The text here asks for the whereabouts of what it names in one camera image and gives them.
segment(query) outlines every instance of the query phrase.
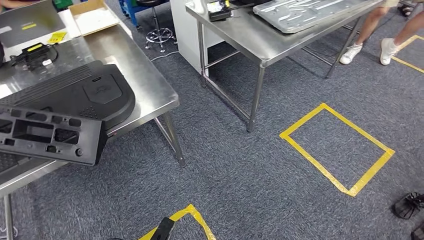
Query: yellow tape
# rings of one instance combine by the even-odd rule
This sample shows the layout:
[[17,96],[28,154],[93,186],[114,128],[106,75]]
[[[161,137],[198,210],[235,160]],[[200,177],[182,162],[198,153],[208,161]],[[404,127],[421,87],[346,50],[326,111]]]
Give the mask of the yellow tape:
[[35,45],[35,46],[33,46],[33,47],[31,47],[31,48],[28,48],[28,52],[32,52],[32,51],[34,51],[34,50],[36,50],[36,49],[39,49],[39,48],[41,48],[43,45],[42,44],[38,44],[38,45]]
[[305,151],[297,142],[291,137],[286,136],[284,138],[289,144],[291,144],[300,154],[302,154],[310,163],[312,163],[324,176],[326,176],[332,184],[335,185],[340,192],[348,193],[348,190],[343,186],[325,167],[321,165],[315,158],[313,158],[307,151]]
[[406,62],[404,60],[401,60],[401,59],[399,59],[399,58],[397,58],[395,56],[392,56],[391,59],[395,60],[398,63],[401,63],[403,65],[406,65],[406,66],[408,66],[410,68],[413,68],[413,69],[417,70],[418,72],[421,72],[422,74],[424,74],[424,69],[421,69],[421,68],[419,68],[417,66],[414,66],[414,65],[410,64],[409,62]]
[[[186,208],[177,211],[174,215],[170,216],[169,219],[176,222],[180,220],[182,217],[184,217],[186,214],[191,214],[193,218],[202,226],[208,240],[216,240],[214,234],[212,233],[211,229],[206,224],[202,215],[200,214],[200,212],[196,210],[195,206],[193,206],[192,204],[189,204]],[[158,227],[153,228],[146,235],[142,236],[139,240],[150,240],[157,228]]]
[[26,25],[26,26],[22,27],[22,30],[27,30],[27,29],[30,29],[30,28],[33,28],[33,27],[36,27],[36,26],[37,26],[37,24],[33,23],[33,24]]
[[[297,142],[295,142],[289,135],[293,133],[296,129],[306,123],[308,120],[313,118],[322,110],[327,110],[342,122],[347,124],[349,127],[355,129],[362,136],[373,142],[379,148],[383,149],[385,153],[371,166],[370,169],[353,185],[349,190],[346,189],[321,163],[319,163],[315,158],[313,158],[308,152],[306,152]],[[340,190],[340,192],[345,193],[349,196],[355,197],[364,186],[374,177],[374,175],[387,163],[387,161],[395,154],[395,151],[385,146],[383,143],[375,139],[369,133],[362,130],[360,127],[355,125],[353,122],[349,121],[347,118],[342,116],[340,113],[336,112],[334,109],[329,107],[325,103],[321,103],[314,110],[306,114],[299,121],[295,122],[292,126],[283,131],[280,135],[280,138],[286,140],[290,145],[292,145],[302,156],[304,156],[310,163],[312,163],[324,176],[326,176],[334,186]]]
[[286,136],[289,136],[292,134],[296,129],[298,129],[300,126],[302,126],[304,123],[309,121],[311,118],[313,118],[315,115],[317,115],[319,112],[321,112],[324,109],[323,104],[319,105],[317,108],[312,110],[310,113],[306,114],[304,117],[302,117],[299,121],[295,122],[293,125],[291,125],[287,130],[280,133],[279,137],[284,138]]
[[[423,40],[424,41],[424,37],[422,37],[422,36],[418,36],[418,35],[413,35],[413,36],[411,36],[408,40],[406,40],[404,43],[402,43],[400,46],[399,46],[399,51],[400,50],[402,50],[403,48],[405,48],[406,46],[408,46],[409,44],[411,44],[413,41],[415,41],[416,39],[420,39],[420,40]],[[410,68],[413,68],[413,69],[415,69],[415,70],[417,70],[418,72],[421,72],[422,74],[424,74],[424,69],[421,69],[421,68],[419,68],[419,67],[417,67],[417,66],[415,66],[415,65],[412,65],[412,64],[410,64],[409,62],[406,62],[406,61],[404,61],[404,60],[402,60],[402,59],[399,59],[399,58],[397,58],[397,57],[395,57],[395,56],[392,56],[391,57],[391,59],[393,59],[393,60],[395,60],[396,62],[398,62],[398,63],[401,63],[401,64],[403,64],[403,65],[406,65],[406,66],[408,66],[408,67],[410,67]]]
[[412,43],[415,39],[419,39],[419,38],[422,39],[422,37],[418,35],[411,36],[408,40],[404,41],[401,45],[399,45],[398,47],[399,51],[405,48],[406,46],[408,46],[410,43]]
[[362,190],[365,185],[374,177],[374,175],[387,163],[387,161],[395,154],[395,151],[388,149],[381,157],[378,159],[368,171],[353,185],[349,190],[349,195],[356,196],[359,191]]

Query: stainless steel table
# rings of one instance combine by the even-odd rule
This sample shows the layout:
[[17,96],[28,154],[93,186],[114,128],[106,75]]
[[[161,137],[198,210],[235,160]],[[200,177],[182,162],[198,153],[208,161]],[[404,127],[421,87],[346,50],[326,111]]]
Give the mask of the stainless steel table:
[[[179,97],[120,25],[61,43],[57,49],[60,56],[58,62],[54,63],[56,66],[36,72],[33,77],[26,75],[26,78],[21,78],[22,74],[11,68],[0,70],[0,98],[94,60],[116,64],[131,86],[136,103],[132,114],[124,122],[108,130],[109,138],[116,138],[154,120],[175,151],[180,166],[186,165],[169,114],[170,110],[179,106]],[[66,56],[72,60],[64,61]],[[166,127],[159,121],[159,116],[163,116]],[[13,229],[10,193],[66,164],[62,161],[31,159],[0,175],[0,196],[4,196],[8,230]]]
[[[196,0],[187,3],[185,5],[186,11],[197,20],[201,65],[200,74],[203,76],[202,85],[205,87],[206,84],[209,83],[214,89],[216,89],[237,110],[239,110],[243,116],[249,120],[247,131],[253,131],[262,84],[264,82],[265,68],[289,56],[297,50],[303,49],[307,53],[331,66],[326,76],[327,78],[330,77],[344,51],[355,36],[359,26],[361,25],[361,22],[364,20],[365,14],[376,8],[383,0],[367,1],[369,2],[367,7],[353,10],[341,18],[339,17],[333,20],[329,20],[325,24],[319,24],[294,34],[284,34],[276,28],[273,28],[270,24],[256,16],[251,8],[236,9],[233,11],[233,17],[228,18],[225,21],[210,22],[207,9],[207,0]],[[306,47],[306,45],[318,40],[319,38],[322,38],[323,36],[335,31],[340,27],[343,27],[345,24],[348,24],[349,22],[356,19],[357,21],[355,26],[350,28],[351,33],[334,62],[330,62],[329,60],[318,56]],[[212,32],[220,36],[237,51],[214,62],[205,63],[203,27],[210,29]],[[238,53],[242,53],[248,57],[255,64],[257,64],[259,68],[259,74],[256,81],[250,114],[247,113],[227,93],[225,93],[225,91],[221,89],[215,82],[213,82],[205,73],[206,69]]]

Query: yellow sticker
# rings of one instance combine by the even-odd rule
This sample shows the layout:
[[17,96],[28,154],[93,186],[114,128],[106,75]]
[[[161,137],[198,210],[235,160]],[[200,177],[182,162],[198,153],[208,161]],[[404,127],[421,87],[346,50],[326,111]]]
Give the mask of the yellow sticker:
[[35,45],[35,46],[33,46],[33,47],[29,48],[27,51],[28,51],[28,52],[32,52],[32,51],[34,51],[34,50],[36,50],[36,49],[41,48],[42,46],[43,46],[42,44],[38,44],[38,45]]
[[33,27],[36,27],[36,26],[37,26],[37,24],[33,23],[33,24],[26,25],[26,26],[22,27],[22,30],[27,30],[27,29],[30,29],[30,28],[33,28]]
[[54,32],[50,39],[47,41],[49,44],[55,44],[61,42],[67,33],[65,31]]

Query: metal plate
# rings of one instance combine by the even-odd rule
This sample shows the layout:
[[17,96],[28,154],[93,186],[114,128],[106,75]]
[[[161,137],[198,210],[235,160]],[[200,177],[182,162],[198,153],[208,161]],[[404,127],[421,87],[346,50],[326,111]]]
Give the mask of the metal plate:
[[281,32],[293,34],[342,18],[368,3],[367,0],[273,0],[253,7],[253,12]]

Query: cardboard box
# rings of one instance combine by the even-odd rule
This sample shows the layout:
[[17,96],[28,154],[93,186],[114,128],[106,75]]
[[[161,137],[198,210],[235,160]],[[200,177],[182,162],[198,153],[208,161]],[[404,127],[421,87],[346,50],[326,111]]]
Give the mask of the cardboard box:
[[70,6],[69,10],[82,36],[119,24],[118,18],[103,0],[88,0]]

